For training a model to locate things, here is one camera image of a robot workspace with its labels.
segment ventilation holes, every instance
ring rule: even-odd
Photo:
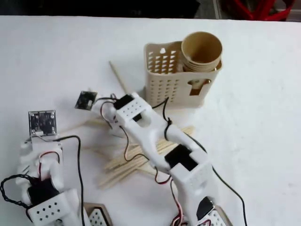
[[[162,48],[162,49],[160,50],[160,53],[161,53],[161,54],[165,54],[165,53],[166,53],[166,50],[165,50],[164,48]]]

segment brown paper cup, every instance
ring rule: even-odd
[[[183,40],[181,49],[184,67],[189,71],[212,71],[221,60],[222,44],[217,37],[207,32],[188,35]]]

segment pile of wooden sticks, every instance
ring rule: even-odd
[[[193,126],[185,127],[182,129],[183,132],[191,135],[194,131]],[[173,150],[177,144],[161,139],[157,142],[157,151],[159,154],[167,154]],[[131,144],[127,152],[127,157],[130,159],[142,153],[139,145]],[[144,172],[155,176],[156,171],[151,169],[148,164],[148,160],[143,156],[137,156],[132,161],[127,162],[124,159],[124,155],[121,154],[116,158],[110,160],[104,167],[106,171],[106,177],[99,182],[101,188],[109,188],[115,185],[117,182],[123,180],[129,175],[136,172]]]

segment white tabletop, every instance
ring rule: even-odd
[[[250,226],[300,223],[301,24],[1,16],[0,31],[1,179],[16,172],[20,143],[28,137],[28,111],[56,109],[59,130],[95,117],[74,105],[88,88],[104,96],[123,94],[108,60],[144,81],[146,43],[206,31],[222,41],[223,69],[190,120],[198,129],[195,137],[244,197]],[[83,145],[120,142],[99,128],[70,133],[80,135]],[[66,185],[79,188],[75,141],[64,142],[64,155]],[[165,226],[175,216],[169,186],[137,174],[102,191],[96,184],[105,161],[90,152],[81,161],[85,201],[104,203],[115,225]],[[243,225],[239,199],[217,185],[219,204],[235,226]],[[7,191],[20,197],[13,182]],[[0,200],[1,225],[31,225],[21,207]]]

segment plastic basket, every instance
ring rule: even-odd
[[[169,97],[171,107],[199,107],[222,68],[220,61],[211,72],[184,72],[181,41],[146,44],[146,100],[154,106]]]

